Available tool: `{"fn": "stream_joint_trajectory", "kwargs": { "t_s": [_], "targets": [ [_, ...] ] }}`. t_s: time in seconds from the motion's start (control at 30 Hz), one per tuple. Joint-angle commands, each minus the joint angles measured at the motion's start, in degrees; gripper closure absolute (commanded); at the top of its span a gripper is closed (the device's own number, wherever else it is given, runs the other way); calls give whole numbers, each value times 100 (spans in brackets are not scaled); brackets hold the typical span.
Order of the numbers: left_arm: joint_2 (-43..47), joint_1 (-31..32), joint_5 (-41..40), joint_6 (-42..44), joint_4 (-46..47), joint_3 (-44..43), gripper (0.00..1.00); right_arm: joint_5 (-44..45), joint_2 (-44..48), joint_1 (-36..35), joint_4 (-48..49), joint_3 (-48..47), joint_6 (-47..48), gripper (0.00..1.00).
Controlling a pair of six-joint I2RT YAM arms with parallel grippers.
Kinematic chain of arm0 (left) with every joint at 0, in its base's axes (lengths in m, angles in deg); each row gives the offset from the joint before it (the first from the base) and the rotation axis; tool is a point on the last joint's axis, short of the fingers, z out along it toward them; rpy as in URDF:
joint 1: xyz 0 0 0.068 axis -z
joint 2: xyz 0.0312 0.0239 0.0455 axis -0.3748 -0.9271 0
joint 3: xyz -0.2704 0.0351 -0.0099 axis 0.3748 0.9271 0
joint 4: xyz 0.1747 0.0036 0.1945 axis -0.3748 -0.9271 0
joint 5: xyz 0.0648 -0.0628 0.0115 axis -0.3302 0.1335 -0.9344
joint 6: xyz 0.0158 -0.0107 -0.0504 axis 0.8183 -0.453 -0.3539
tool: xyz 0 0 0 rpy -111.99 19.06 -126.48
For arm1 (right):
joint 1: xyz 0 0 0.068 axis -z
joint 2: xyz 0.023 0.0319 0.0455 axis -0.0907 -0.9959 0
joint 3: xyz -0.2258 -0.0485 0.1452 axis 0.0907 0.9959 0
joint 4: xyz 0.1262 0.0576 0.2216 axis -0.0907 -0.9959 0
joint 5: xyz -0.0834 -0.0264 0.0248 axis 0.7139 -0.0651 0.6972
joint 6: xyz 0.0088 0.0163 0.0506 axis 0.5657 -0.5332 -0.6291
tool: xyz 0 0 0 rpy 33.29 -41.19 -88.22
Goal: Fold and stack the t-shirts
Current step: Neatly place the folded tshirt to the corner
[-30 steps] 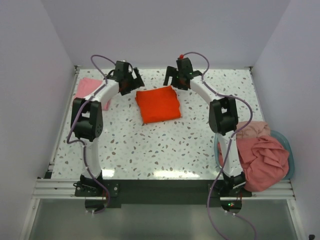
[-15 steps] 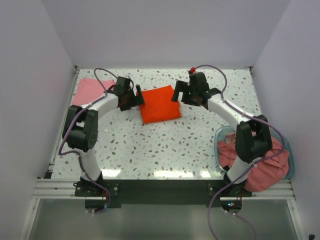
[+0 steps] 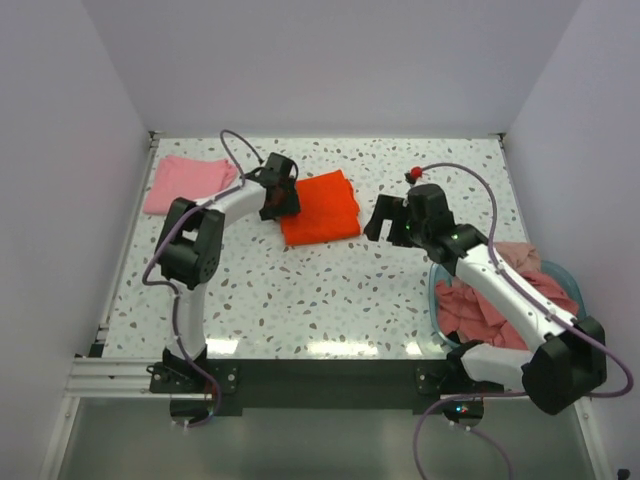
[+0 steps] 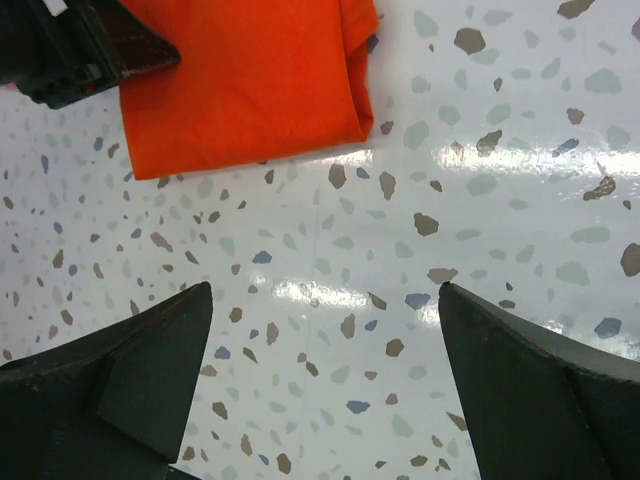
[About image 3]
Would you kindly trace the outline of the orange t shirt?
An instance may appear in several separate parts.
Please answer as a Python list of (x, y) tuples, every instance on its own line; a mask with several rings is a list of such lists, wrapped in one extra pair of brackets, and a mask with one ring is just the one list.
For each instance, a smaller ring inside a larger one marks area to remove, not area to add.
[(333, 242), (361, 234), (360, 206), (342, 170), (296, 183), (300, 212), (280, 221), (287, 246)]

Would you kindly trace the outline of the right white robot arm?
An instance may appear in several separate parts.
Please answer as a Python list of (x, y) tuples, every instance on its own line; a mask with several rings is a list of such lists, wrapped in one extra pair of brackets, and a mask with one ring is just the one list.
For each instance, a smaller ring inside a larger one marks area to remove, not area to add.
[(524, 393), (550, 415), (605, 382), (601, 324), (592, 317), (578, 319), (546, 298), (490, 248), (476, 227), (456, 222), (439, 186), (417, 185), (406, 197), (379, 195), (365, 236), (379, 240), (384, 221), (391, 223), (388, 242), (425, 250), (433, 263), (487, 300), (524, 341), (523, 350), (479, 341), (454, 349), (450, 362), (470, 380)]

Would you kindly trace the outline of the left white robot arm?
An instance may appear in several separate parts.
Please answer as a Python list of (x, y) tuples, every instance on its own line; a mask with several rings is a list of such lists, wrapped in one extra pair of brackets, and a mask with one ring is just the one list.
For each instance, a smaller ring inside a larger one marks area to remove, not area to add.
[(148, 267), (161, 279), (143, 276), (147, 286), (165, 286), (173, 296), (163, 356), (197, 362), (206, 356), (204, 301), (207, 284), (219, 267), (224, 231), (247, 215), (279, 220), (301, 211), (294, 160), (271, 153), (266, 162), (240, 176), (220, 193), (198, 200), (175, 199)]

